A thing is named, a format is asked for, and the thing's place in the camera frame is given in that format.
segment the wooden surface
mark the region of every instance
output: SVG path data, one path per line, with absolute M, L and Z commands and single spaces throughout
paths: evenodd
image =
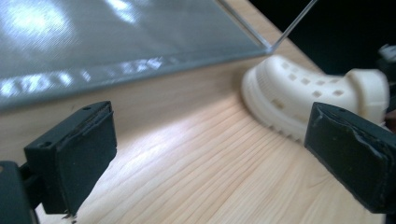
M 265 38 L 279 32 L 245 0 L 230 3 Z M 290 42 L 277 53 L 314 68 Z M 78 223 L 382 223 L 301 145 L 250 116 L 240 80 L 262 58 L 218 64 L 9 111 L 0 159 L 61 120 L 111 100 L 118 154 L 78 212 Z M 60 223 L 45 215 L 42 223 Z

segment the wooden table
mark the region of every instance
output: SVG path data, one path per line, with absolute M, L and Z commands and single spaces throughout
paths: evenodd
M 265 38 L 280 33 L 248 1 L 232 6 Z M 278 54 L 317 69 L 289 41 Z M 84 105 L 110 100 L 118 155 L 78 223 L 382 223 L 298 143 L 245 108 L 241 78 L 262 58 L 224 63 L 8 111 L 0 159 Z M 42 223 L 60 223 L 37 208 Z

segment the glass sheet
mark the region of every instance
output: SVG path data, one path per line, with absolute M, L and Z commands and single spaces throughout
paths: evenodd
M 0 43 L 0 110 L 266 51 L 215 0 L 2 0 Z

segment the dark background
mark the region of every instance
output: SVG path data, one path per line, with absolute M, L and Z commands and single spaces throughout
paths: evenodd
M 309 0 L 250 0 L 284 31 Z M 396 44 L 396 0 L 319 0 L 290 34 L 325 73 L 376 68 L 378 50 Z

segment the shoe holes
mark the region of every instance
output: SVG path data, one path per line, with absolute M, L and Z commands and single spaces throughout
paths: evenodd
M 296 78 L 297 78 L 297 76 L 295 76 L 294 74 L 290 74 L 290 75 L 289 75 L 289 79 L 290 79 L 291 81 L 294 81 Z
M 271 101 L 271 103 L 276 106 L 278 109 L 283 109 L 283 104 L 280 102 L 278 99 L 274 99 Z
M 305 84 L 305 85 L 308 85 L 311 81 L 308 80 L 308 79 L 306 79 L 306 78 L 303 78 L 303 79 L 301 80 L 301 82 L 303 82 L 303 84 Z
M 318 85 L 318 86 L 323 86 L 324 83 L 325 83 L 325 81 L 322 81 L 322 80 L 317 81 L 317 85 Z
M 312 92 L 312 95 L 319 98 L 322 95 L 322 93 L 320 91 L 314 91 Z
M 335 96 L 341 96 L 342 94 L 344 94 L 344 92 L 343 91 L 334 91 L 332 94 Z
M 289 64 L 288 64 L 288 63 L 282 63 L 282 67 L 283 67 L 284 69 L 288 69 L 288 68 L 289 68 Z

